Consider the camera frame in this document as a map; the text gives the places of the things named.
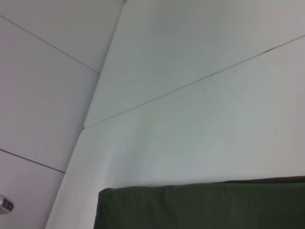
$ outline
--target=white surface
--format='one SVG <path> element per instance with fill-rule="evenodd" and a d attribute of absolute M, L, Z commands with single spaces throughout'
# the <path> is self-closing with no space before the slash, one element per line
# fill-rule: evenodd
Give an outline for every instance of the white surface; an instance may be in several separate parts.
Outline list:
<path fill-rule="evenodd" d="M 98 77 L 0 17 L 0 148 L 65 170 Z"/>
<path fill-rule="evenodd" d="M 46 229 L 92 228 L 107 187 L 304 175 L 304 60 L 301 39 L 84 129 Z"/>
<path fill-rule="evenodd" d="M 85 127 L 305 34 L 303 0 L 128 0 Z"/>
<path fill-rule="evenodd" d="M 1 0 L 7 17 L 100 72 L 123 0 Z"/>
<path fill-rule="evenodd" d="M 0 215 L 1 229 L 44 229 L 63 173 L 0 152 L 0 193 L 15 208 Z"/>

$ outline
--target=dark green fabric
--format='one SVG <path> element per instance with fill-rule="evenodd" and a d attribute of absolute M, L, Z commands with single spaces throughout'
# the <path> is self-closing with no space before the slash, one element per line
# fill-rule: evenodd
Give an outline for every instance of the dark green fabric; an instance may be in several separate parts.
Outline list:
<path fill-rule="evenodd" d="M 305 229 L 305 177 L 108 188 L 94 229 Z"/>

